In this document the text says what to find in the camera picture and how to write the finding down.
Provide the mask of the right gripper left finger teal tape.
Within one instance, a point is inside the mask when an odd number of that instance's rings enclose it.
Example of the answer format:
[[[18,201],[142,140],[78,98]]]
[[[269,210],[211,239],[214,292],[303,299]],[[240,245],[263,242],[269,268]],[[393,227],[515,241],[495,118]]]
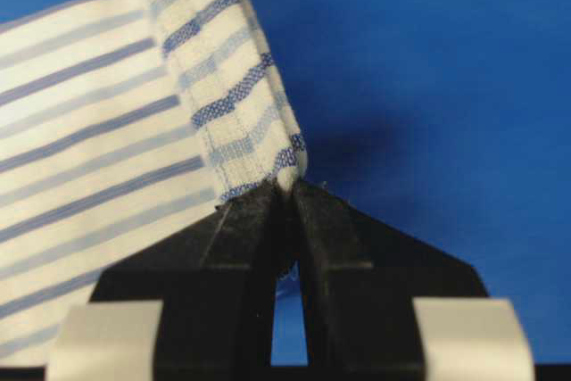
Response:
[[[266,182],[110,266],[74,306],[50,380],[234,380],[269,364],[281,205]]]

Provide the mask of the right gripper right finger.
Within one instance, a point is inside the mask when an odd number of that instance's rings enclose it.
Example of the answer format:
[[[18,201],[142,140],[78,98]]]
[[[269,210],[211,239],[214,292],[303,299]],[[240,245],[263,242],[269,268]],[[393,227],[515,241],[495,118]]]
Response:
[[[310,368],[332,380],[532,380],[510,301],[476,270],[299,181]]]

